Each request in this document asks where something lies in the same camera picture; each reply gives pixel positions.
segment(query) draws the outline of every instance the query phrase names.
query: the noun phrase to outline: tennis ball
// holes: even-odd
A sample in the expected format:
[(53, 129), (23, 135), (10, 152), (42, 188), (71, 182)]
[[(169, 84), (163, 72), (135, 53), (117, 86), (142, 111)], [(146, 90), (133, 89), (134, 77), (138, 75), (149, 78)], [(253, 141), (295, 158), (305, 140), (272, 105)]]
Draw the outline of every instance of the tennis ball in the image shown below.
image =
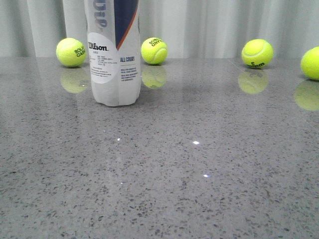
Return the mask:
[(89, 75), (83, 68), (69, 69), (62, 71), (61, 86), (68, 92), (77, 94), (84, 91), (89, 84)]
[(86, 51), (80, 41), (74, 38), (65, 38), (56, 46), (56, 57), (62, 65), (76, 67), (84, 62)]
[(162, 87), (167, 80), (167, 73), (163, 66), (145, 66), (142, 70), (142, 82), (151, 89)]
[(307, 111), (319, 111), (319, 82), (306, 80), (301, 82), (295, 90), (296, 104)]
[(246, 43), (241, 58), (249, 67), (261, 68), (271, 61), (273, 54), (273, 47), (266, 40), (254, 39)]
[(312, 80), (319, 80), (319, 46), (304, 54), (300, 67), (304, 75)]
[(257, 94), (268, 86), (268, 77), (263, 70), (247, 69), (239, 75), (238, 84), (243, 92)]
[(166, 59), (167, 45), (161, 39), (151, 37), (143, 42), (141, 54), (147, 63), (157, 65)]

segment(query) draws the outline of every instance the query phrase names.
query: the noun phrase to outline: curtain fold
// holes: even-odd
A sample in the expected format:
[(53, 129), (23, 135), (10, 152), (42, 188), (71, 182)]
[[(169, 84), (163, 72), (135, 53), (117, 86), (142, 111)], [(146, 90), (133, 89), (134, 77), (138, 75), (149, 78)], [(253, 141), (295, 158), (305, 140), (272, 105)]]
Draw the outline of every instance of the curtain fold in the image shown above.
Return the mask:
[[(319, 46), (318, 0), (140, 0), (141, 41), (157, 36), (169, 58), (240, 56), (254, 38), (275, 57)], [(64, 37), (86, 42), (82, 0), (0, 0), (0, 56), (55, 56)]]

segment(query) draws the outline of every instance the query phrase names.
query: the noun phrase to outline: plastic bottle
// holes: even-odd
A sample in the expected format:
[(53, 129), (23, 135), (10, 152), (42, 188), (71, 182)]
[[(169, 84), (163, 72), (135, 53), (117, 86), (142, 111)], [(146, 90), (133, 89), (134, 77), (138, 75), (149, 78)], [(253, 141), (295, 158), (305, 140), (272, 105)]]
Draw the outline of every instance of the plastic bottle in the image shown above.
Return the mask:
[(97, 102), (133, 104), (141, 90), (139, 0), (84, 0), (91, 85)]

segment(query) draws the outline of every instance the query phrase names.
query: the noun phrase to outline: curtain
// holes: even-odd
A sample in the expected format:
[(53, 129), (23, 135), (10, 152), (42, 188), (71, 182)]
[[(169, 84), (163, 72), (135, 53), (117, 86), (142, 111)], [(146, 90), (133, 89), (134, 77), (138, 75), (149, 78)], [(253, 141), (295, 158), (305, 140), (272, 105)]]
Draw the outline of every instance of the curtain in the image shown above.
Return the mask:
[[(168, 58), (240, 56), (251, 39), (275, 57), (319, 46), (318, 0), (140, 0), (141, 41), (162, 38)], [(0, 56), (55, 56), (64, 37), (86, 42), (82, 0), (0, 0)]]

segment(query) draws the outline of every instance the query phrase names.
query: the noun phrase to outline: countertop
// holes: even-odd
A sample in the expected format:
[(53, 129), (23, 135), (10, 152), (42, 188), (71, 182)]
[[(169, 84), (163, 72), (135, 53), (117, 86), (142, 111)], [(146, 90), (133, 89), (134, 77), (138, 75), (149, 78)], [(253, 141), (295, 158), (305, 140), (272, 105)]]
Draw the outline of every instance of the countertop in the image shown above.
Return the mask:
[(318, 239), (319, 81), (299, 64), (143, 64), (113, 108), (88, 63), (0, 58), (0, 238)]

